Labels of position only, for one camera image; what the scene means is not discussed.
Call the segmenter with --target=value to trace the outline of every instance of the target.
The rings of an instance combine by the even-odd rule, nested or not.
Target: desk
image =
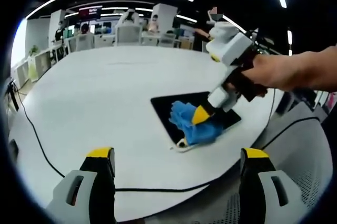
[[[116,188],[185,189],[213,180],[240,159],[267,125],[273,91],[234,107],[242,121],[213,144],[186,153],[170,150],[169,136],[150,99],[211,90],[225,66],[208,54],[151,46],[104,47],[75,52],[52,67],[24,100],[45,153],[63,174],[78,169],[93,149],[115,149]],[[274,110],[282,91],[276,91]],[[22,109],[10,139],[17,167],[45,207],[61,177],[44,160]],[[184,193],[117,192],[117,221],[170,208],[203,188]]]

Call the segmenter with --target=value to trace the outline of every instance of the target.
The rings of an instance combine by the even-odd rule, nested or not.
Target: person
[[[74,26],[74,36],[80,34],[80,28],[81,28],[81,27],[80,27],[79,24],[76,24],[76,25]]]
[[[89,31],[89,25],[88,24],[83,24],[81,27],[81,34],[87,34],[87,32]]]
[[[258,54],[253,65],[242,73],[256,84],[283,91],[337,91],[337,46],[293,56]]]
[[[212,7],[211,10],[200,15],[194,28],[193,50],[207,52],[206,44],[212,39],[209,31],[216,22],[225,21],[222,16],[223,14],[219,14],[218,7]]]
[[[123,15],[118,20],[117,25],[122,25],[124,23],[132,23],[135,25],[139,25],[139,15],[137,12],[135,12],[134,8],[129,8],[126,12],[123,13]]]
[[[153,15],[150,23],[147,26],[147,30],[152,33],[157,33],[159,32],[159,25],[158,25],[158,15],[155,14]]]
[[[148,19],[147,18],[143,19],[142,26],[143,26],[143,31],[147,31],[147,27],[148,27]]]
[[[77,41],[76,41],[76,50],[77,51],[92,49],[92,48],[95,47],[95,43],[94,43],[95,35],[93,33],[89,32],[89,25],[86,24],[86,23],[81,26],[81,34],[78,35],[76,39],[77,39]],[[89,40],[90,43],[82,42],[82,41],[84,41],[83,39]]]
[[[55,41],[60,41],[63,38],[63,31],[64,31],[63,21],[60,21],[58,23],[58,29],[55,32]]]
[[[202,13],[197,19],[194,28],[193,50],[205,52],[206,43],[211,39],[209,31],[214,26],[208,23],[209,20],[208,12]]]

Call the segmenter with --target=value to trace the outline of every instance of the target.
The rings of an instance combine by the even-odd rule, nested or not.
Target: screen
[[[95,20],[101,17],[101,8],[82,9],[78,12],[80,20]]]

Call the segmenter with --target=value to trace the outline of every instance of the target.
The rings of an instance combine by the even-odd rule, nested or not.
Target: white round table
[[[224,174],[267,125],[273,91],[234,111],[241,122],[216,142],[185,153],[170,149],[169,135],[150,99],[210,91],[225,66],[208,54],[163,47],[105,47],[71,53],[33,87],[24,105],[49,160],[60,172],[79,169],[93,149],[115,149],[116,188],[186,189]],[[274,110],[282,91],[276,91]],[[47,164],[20,109],[10,133],[17,166],[42,207],[61,177]],[[127,221],[155,214],[195,195],[188,192],[117,192],[115,216]]]

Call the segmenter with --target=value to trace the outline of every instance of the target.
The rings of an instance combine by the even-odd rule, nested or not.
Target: wall
[[[33,45],[36,45],[39,51],[48,48],[49,23],[50,18],[38,18],[27,21],[25,42],[26,56]]]

